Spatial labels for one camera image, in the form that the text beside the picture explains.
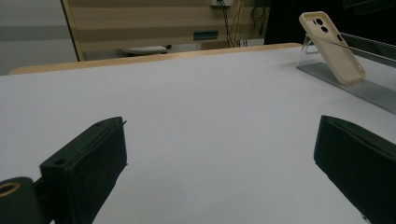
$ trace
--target acrylic holder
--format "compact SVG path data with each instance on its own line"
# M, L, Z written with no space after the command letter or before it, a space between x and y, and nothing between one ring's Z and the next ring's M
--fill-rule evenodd
M347 91L362 100L396 115L396 47L377 41L340 33L348 46L317 36L318 41L353 52L366 71L366 78L353 85L341 84L320 55L309 35L305 36L297 68Z

